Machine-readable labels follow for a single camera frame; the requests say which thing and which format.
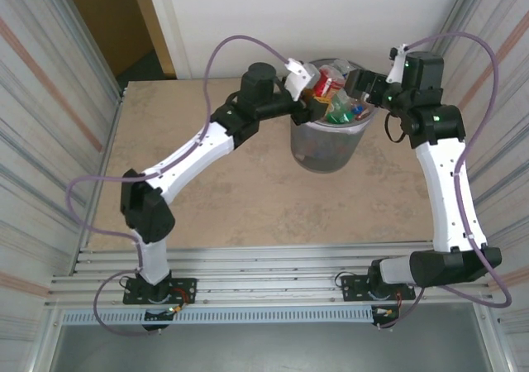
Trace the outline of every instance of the table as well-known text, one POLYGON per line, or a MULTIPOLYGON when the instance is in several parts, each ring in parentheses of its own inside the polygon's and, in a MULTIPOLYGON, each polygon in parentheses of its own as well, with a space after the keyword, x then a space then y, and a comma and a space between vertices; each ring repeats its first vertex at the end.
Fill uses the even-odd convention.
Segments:
MULTIPOLYGON (((209 84, 213 108, 239 79, 209 84)), ((129 83, 108 175, 142 171, 178 149, 203 125, 202 80, 129 83)), ((390 127, 400 131, 398 121, 390 127)), ((391 143, 384 112, 367 129, 350 163, 314 174, 290 153, 289 118, 262 122, 235 152, 191 181, 171 205, 176 226, 168 247, 278 246, 424 241, 433 235, 421 167, 409 143, 391 143)), ((120 186, 105 183, 96 227, 127 231, 120 186)), ((130 249, 126 239, 94 235, 93 250, 130 249)))

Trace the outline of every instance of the red can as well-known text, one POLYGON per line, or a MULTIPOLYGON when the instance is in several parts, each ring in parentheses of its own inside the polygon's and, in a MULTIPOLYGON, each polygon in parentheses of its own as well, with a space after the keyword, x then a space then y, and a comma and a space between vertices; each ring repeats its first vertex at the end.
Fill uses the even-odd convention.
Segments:
POLYGON ((324 64, 320 68, 320 74, 320 79, 312 88, 314 95, 317 97, 332 98, 346 84, 346 80, 340 71, 328 64, 324 64))

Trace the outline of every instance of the clear plastic bin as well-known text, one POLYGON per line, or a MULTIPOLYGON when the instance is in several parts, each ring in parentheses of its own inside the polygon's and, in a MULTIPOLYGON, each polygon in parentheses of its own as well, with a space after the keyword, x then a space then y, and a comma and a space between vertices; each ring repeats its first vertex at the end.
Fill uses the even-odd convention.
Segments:
MULTIPOLYGON (((312 63, 318 67, 332 61, 318 60, 312 63)), ((375 113, 376 109, 364 120, 341 125, 318 121, 296 126, 291 122, 290 149, 294 159, 303 168, 317 173, 330 173, 343 168, 355 152, 375 113)))

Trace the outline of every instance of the white wall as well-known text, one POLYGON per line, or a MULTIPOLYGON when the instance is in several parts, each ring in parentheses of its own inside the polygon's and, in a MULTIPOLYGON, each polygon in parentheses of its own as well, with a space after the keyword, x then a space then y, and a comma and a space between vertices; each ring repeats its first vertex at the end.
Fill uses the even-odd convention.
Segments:
MULTIPOLYGON (((247 34, 287 57, 337 56, 388 70, 394 45, 439 31, 455 0, 153 0, 179 79, 201 78, 220 40, 247 34)), ((228 45, 213 77, 240 76, 256 60, 277 64, 258 46, 228 45)))

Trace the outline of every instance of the metal frame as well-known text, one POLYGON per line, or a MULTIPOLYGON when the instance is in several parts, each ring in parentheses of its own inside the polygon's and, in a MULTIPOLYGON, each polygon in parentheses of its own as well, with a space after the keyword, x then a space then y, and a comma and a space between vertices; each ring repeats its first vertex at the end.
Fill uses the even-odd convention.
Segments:
POLYGON ((494 311, 479 304, 474 304, 474 311, 493 371, 517 372, 511 348, 494 311))
MULTIPOLYGON (((299 306, 251 308, 188 308, 172 320, 157 321, 145 318, 148 309, 109 309, 100 313, 106 325, 197 325, 197 324, 266 324, 293 322, 373 322, 371 306, 299 306)), ((63 326, 97 325, 92 310, 68 310, 63 326)))
MULTIPOLYGON (((474 15, 474 10, 478 6, 478 2, 479 0, 455 0, 454 6, 450 10, 445 23, 439 30, 439 33, 460 31, 463 29, 469 18, 474 15)), ((453 37, 437 39, 433 43, 431 50, 440 56, 444 56, 453 44, 453 37)))
MULTIPOLYGON (((99 165, 98 175, 104 175, 105 172, 107 172, 108 167, 108 161, 110 161, 110 154, 112 151, 112 144, 114 143, 114 138, 116 137, 117 133, 117 123, 119 122, 120 117, 122 116, 122 110, 123 110, 123 98, 125 97, 126 88, 123 90, 123 97, 121 97, 117 103, 117 109, 116 114, 114 115, 114 119, 112 120, 112 125, 110 127, 110 134, 108 135, 107 144, 105 145, 105 151, 101 158, 101 164, 99 165)), ((86 209, 86 222, 93 222, 93 219, 96 216, 96 211, 98 209, 99 204, 99 197, 101 197, 101 191, 102 191, 102 181, 99 180, 95 183, 92 191, 92 195, 90 197, 90 201, 88 202, 88 207, 86 209)), ((88 245, 88 239, 90 238, 90 231, 87 230, 86 227, 83 227, 81 229, 81 232, 79 233, 79 249, 83 249, 88 245)), ((75 264, 77 263, 77 255, 75 258, 72 258, 71 265, 70 265, 70 273, 74 271, 75 264)))
MULTIPOLYGON (((366 268, 373 259, 409 255, 415 250, 426 250, 431 247, 431 242, 406 242, 182 249, 168 250, 168 259, 175 277, 195 277, 199 280, 196 303, 184 309, 189 317, 182 317, 182 319, 190 319, 191 315, 203 316, 214 313, 224 313, 224 316, 238 313, 240 316, 250 311, 340 312, 354 311, 373 304, 393 304, 392 302, 344 303, 341 289, 336 287, 334 278, 341 271, 365 274, 366 268)), ((54 278, 50 296, 45 304, 41 346, 34 352, 32 368, 29 369, 31 372, 50 370, 60 328, 63 324, 74 323, 71 320, 76 317, 71 316, 85 314, 87 318, 91 318, 93 296, 102 280, 122 269, 133 269, 136 263, 136 253, 133 250, 82 250, 73 276, 54 278)), ((472 284, 460 284, 457 287, 466 293, 491 299, 486 279, 472 284)), ((145 310, 145 306, 141 305, 123 305, 122 290, 116 281, 102 291, 98 304, 101 314, 106 313, 107 317, 123 313, 136 315, 145 310)), ((422 303, 459 302, 467 301, 439 288, 427 289, 422 299, 422 303)), ((498 324, 494 323, 490 310, 476 306, 475 311, 493 371, 516 372, 515 367, 512 367, 512 357, 509 355, 508 347, 505 346, 504 336, 498 329, 498 324)), ((322 319, 324 316, 324 314, 321 317, 307 315, 305 322, 325 321, 322 319)), ((223 318, 217 316, 215 323, 226 323, 223 318)), ((294 320, 295 318, 284 315, 281 322, 295 322, 294 320)), ((277 318, 263 322, 277 322, 277 318)), ((370 322, 370 320, 360 319, 349 322, 370 322)))

